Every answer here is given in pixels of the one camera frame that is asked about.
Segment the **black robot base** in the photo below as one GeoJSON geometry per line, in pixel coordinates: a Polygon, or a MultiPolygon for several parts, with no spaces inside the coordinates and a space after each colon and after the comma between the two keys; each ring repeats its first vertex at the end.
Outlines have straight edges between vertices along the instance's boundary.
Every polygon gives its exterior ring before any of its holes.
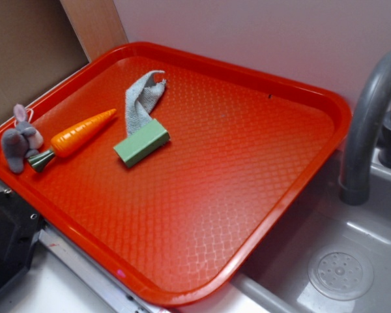
{"type": "Polygon", "coordinates": [[[31,267],[42,215],[15,191],[0,192],[0,295],[31,267]]]}

